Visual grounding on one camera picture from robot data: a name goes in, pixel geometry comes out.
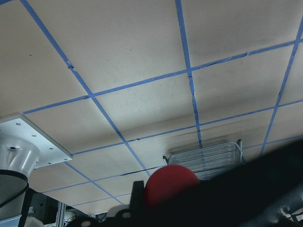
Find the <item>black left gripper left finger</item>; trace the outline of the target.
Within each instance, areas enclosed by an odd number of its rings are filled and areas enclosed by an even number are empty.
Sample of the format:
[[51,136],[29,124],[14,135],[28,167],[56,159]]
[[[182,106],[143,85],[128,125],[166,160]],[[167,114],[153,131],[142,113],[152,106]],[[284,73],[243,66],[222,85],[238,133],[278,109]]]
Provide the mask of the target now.
[[144,208],[144,181],[133,183],[129,208],[131,210],[142,210]]

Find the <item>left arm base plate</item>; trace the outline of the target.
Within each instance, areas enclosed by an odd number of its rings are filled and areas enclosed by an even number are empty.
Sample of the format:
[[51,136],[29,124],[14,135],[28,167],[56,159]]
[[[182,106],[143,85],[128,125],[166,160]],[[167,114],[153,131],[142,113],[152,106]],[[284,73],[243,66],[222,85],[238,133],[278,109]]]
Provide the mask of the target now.
[[0,118],[0,136],[26,141],[40,151],[35,168],[72,160],[72,155],[24,115],[10,114]]

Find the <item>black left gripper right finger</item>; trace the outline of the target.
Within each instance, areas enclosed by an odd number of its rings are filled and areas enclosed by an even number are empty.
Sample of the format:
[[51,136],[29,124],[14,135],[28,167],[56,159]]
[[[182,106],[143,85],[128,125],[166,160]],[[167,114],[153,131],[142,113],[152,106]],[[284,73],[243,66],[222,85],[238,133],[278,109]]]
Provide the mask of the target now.
[[153,227],[295,227],[281,209],[303,191],[303,142],[185,190],[151,213]]

